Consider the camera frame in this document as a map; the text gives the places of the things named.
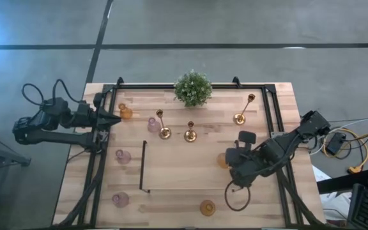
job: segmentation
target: gray floor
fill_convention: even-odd
[[[95,44],[106,0],[0,1],[0,45]],[[115,0],[103,43],[368,43],[368,1]],[[33,115],[20,89],[45,97],[62,78],[80,97],[93,50],[0,50],[0,140],[32,158],[12,167],[0,199],[0,229],[48,226],[69,146],[21,146],[13,122]],[[292,82],[301,114],[333,121],[368,117],[368,49],[102,50],[93,82],[172,82],[195,69],[212,81]],[[368,132],[368,121],[351,127]],[[321,153],[312,162],[332,177],[360,162]]]

